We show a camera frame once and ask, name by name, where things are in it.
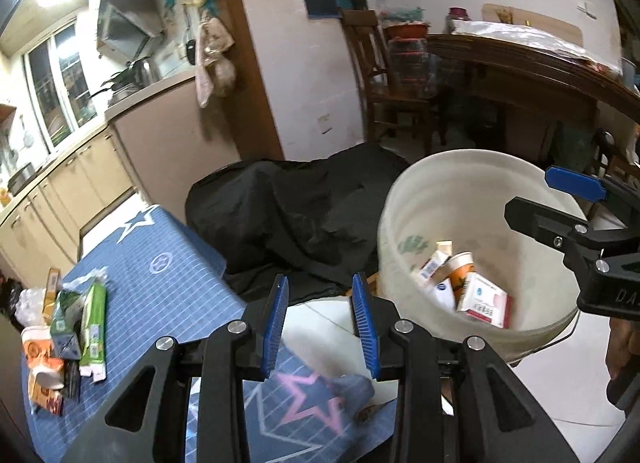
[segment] window pane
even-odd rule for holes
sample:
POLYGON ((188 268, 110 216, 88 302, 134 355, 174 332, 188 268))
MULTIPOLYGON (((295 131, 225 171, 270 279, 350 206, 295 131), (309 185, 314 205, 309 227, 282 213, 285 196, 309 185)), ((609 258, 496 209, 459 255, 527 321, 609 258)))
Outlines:
POLYGON ((89 88, 84 80, 80 55, 78 55, 78 40, 76 39, 75 26, 69 26, 56 35, 56 48, 60 60, 62 80, 69 95, 71 108, 82 127, 86 122, 95 118, 94 103, 89 97, 89 88))
POLYGON ((66 123, 62 105, 53 83, 47 42, 43 42, 29 53, 29 62, 38 105, 40 106, 47 132, 55 146, 71 134, 71 129, 66 123))

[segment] person's hand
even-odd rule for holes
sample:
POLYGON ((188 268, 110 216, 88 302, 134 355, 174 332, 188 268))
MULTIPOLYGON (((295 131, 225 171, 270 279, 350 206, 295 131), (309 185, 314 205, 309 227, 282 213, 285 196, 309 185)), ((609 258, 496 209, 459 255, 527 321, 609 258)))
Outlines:
POLYGON ((631 355, 640 355, 640 331, 636 331, 631 322, 619 318, 610 319, 609 327, 611 332, 605 361, 611 380, 615 380, 631 355))

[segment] cabinet door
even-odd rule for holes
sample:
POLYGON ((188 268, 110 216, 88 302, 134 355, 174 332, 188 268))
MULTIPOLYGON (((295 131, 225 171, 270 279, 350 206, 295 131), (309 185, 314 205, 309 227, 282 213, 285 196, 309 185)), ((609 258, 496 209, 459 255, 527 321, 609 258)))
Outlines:
POLYGON ((60 200, 58 193, 51 186, 49 179, 47 178, 40 183, 40 185, 38 185, 38 189, 42 193, 44 199, 46 199, 47 204, 49 204, 53 213, 58 218, 58 221, 62 223, 62 226, 71 237, 71 240, 74 242, 77 249, 80 244, 80 227, 76 224, 74 219, 71 217, 71 214, 60 200))
POLYGON ((104 208, 76 154, 47 177, 78 230, 104 208))
POLYGON ((104 207, 132 186, 108 131, 81 147, 78 157, 104 207))
POLYGON ((70 261, 78 258, 78 245, 76 245, 69 233, 65 230, 58 217, 53 212, 52 208, 47 203, 44 195, 40 189, 33 189, 29 192, 29 201, 33 208, 40 216, 42 224, 49 231, 49 234, 57 242, 70 261))
POLYGON ((0 247, 27 287, 43 287, 51 267, 66 273, 73 266, 28 199, 0 226, 0 247))

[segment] wooden chair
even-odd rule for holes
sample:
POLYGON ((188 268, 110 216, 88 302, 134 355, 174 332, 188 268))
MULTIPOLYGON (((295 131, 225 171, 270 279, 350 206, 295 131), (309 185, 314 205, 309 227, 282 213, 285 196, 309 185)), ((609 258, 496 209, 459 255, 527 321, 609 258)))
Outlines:
POLYGON ((355 55, 367 114, 367 141, 376 141, 376 128, 408 129, 421 132, 424 154, 431 154, 431 135, 434 131, 430 101, 402 93, 390 68, 389 55, 378 27, 375 11, 340 10, 342 27, 355 55), (376 120, 376 105, 383 106, 389 122, 376 120), (412 125, 399 125, 398 113, 414 115, 412 125))

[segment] pink star pattern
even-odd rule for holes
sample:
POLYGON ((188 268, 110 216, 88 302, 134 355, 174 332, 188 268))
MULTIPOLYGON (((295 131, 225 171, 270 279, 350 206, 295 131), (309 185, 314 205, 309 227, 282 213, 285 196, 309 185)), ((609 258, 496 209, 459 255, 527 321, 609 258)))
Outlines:
POLYGON ((329 415, 327 415, 320 407, 313 406, 310 409, 300 411, 300 407, 305 403, 306 393, 304 393, 298 386, 299 383, 304 385, 313 385, 318 379, 318 373, 313 373, 308 377, 299 377, 297 375, 283 375, 276 373, 278 379, 282 382, 282 385, 289 389, 291 396, 294 397, 293 403, 289 407, 289 410, 280 420, 280 425, 302 419, 307 416, 316 416, 327 427, 332 429, 338 436, 344 435, 344 429, 342 428, 342 422, 340 420, 340 404, 342 398, 331 398, 327 401, 327 408, 329 409, 329 415))

